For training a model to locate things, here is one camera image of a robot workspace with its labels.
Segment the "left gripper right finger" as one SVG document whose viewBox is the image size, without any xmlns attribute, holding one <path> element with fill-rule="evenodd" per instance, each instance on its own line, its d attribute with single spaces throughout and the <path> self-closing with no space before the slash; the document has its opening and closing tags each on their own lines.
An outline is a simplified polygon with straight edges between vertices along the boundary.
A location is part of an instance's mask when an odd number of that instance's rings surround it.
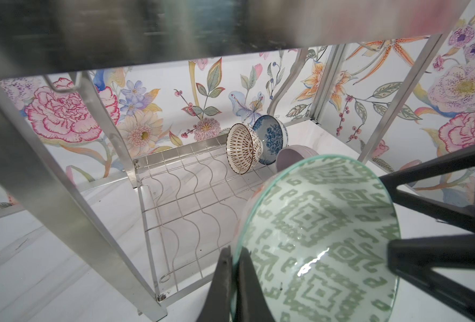
<svg viewBox="0 0 475 322">
<path fill-rule="evenodd" d="M 237 321 L 275 322 L 247 248 L 242 248 L 237 267 Z"/>
</svg>

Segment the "white red-patterned bowl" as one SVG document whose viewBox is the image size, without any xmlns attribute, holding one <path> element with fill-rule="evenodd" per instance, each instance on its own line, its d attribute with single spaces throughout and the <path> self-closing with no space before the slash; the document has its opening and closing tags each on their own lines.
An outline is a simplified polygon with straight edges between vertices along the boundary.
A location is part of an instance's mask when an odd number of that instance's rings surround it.
<svg viewBox="0 0 475 322">
<path fill-rule="evenodd" d="M 263 153 L 262 142 L 256 132 L 242 124 L 234 124 L 228 133 L 226 155 L 236 174 L 246 174 L 259 163 Z"/>
</svg>

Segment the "plain lilac ceramic bowl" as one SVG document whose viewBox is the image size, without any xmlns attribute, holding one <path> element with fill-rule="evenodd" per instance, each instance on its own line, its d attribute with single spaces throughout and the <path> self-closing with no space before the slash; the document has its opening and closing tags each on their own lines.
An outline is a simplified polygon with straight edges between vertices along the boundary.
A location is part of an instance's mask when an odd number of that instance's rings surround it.
<svg viewBox="0 0 475 322">
<path fill-rule="evenodd" d="M 283 170 L 313 156 L 317 156 L 318 152 L 314 149 L 303 145 L 292 145 L 283 148 L 276 158 L 276 171 L 281 173 Z"/>
</svg>

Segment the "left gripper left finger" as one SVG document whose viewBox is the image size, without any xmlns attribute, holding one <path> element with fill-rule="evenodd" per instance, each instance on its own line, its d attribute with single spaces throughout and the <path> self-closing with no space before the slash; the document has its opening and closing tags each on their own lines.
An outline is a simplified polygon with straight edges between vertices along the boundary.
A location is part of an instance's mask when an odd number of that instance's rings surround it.
<svg viewBox="0 0 475 322">
<path fill-rule="evenodd" d="M 221 250 L 209 292 L 196 322 L 226 322 L 230 320 L 232 286 L 232 253 L 228 246 Z"/>
</svg>

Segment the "green geometric patterned bowl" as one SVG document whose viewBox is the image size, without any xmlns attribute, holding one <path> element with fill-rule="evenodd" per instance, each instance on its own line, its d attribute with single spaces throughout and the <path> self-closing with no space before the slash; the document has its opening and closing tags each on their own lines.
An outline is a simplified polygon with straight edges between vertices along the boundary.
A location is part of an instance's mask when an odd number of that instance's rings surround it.
<svg viewBox="0 0 475 322">
<path fill-rule="evenodd" d="M 249 252 L 275 321 L 387 321 L 398 287 L 387 246 L 399 238 L 375 173 L 350 157 L 318 155 L 258 188 L 231 250 Z"/>
</svg>

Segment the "blue floral ceramic bowl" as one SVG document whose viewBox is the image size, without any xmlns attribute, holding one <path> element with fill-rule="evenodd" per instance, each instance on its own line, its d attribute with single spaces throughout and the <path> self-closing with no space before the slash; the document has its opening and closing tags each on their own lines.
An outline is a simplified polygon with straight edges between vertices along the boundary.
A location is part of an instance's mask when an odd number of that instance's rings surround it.
<svg viewBox="0 0 475 322">
<path fill-rule="evenodd" d="M 258 118 L 252 129 L 262 142 L 262 155 L 259 163 L 271 165 L 276 162 L 279 152 L 288 146 L 288 133 L 285 125 L 271 115 Z"/>
</svg>

